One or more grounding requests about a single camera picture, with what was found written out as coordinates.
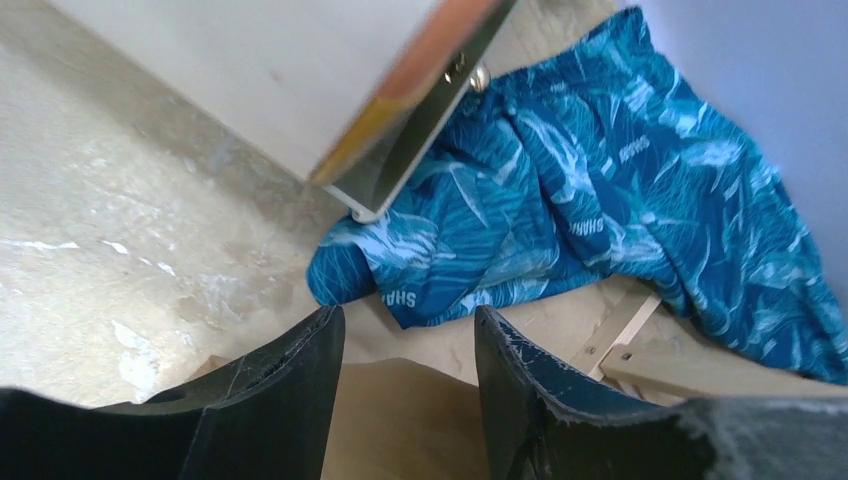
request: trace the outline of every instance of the patterned cloth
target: patterned cloth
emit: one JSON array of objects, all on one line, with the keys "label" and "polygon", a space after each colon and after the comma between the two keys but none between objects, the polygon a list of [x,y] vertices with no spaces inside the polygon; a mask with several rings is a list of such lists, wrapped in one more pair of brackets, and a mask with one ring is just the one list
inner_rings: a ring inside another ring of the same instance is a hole
[{"label": "patterned cloth", "polygon": [[753,360],[848,381],[839,305],[776,171],[639,8],[465,97],[388,213],[342,219],[307,279],[326,305],[380,292],[408,328],[614,273]]}]

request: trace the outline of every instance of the white wall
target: white wall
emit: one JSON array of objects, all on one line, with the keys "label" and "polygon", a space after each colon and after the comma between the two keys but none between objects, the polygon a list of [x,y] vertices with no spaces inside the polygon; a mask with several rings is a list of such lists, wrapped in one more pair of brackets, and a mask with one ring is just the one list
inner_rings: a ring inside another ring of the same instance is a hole
[{"label": "white wall", "polygon": [[779,167],[848,316],[848,1],[641,4],[658,50]]}]

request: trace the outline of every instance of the blue fabric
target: blue fabric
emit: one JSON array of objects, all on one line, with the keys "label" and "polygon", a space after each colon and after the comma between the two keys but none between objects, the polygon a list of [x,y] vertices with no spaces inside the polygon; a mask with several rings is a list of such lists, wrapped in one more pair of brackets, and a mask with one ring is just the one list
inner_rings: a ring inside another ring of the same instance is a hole
[{"label": "blue fabric", "polygon": [[408,328],[614,273],[751,359],[848,380],[839,305],[777,173],[638,8],[467,95],[388,213],[342,219],[307,280],[325,305],[379,292]]}]

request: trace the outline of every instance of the metal knob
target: metal knob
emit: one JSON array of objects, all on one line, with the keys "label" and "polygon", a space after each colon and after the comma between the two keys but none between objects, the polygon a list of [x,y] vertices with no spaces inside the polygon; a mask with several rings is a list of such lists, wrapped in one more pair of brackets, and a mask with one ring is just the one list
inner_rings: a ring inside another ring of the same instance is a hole
[{"label": "metal knob", "polygon": [[489,70],[482,63],[471,72],[471,77],[468,80],[471,83],[471,89],[477,93],[482,92],[483,90],[489,87],[489,84],[492,83],[492,75],[489,73]]}]

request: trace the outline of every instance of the floor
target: floor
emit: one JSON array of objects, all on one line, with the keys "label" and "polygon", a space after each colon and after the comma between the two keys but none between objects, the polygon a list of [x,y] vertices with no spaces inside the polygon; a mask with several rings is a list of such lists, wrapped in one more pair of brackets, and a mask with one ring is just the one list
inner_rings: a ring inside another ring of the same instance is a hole
[{"label": "floor", "polygon": [[[612,11],[524,0],[487,63],[546,58]],[[0,385],[141,402],[253,350],[316,307],[304,269],[344,211],[40,0],[0,0]],[[629,283],[505,315],[568,358]],[[346,315],[346,361],[475,382],[467,319],[401,331],[376,298]]]}]

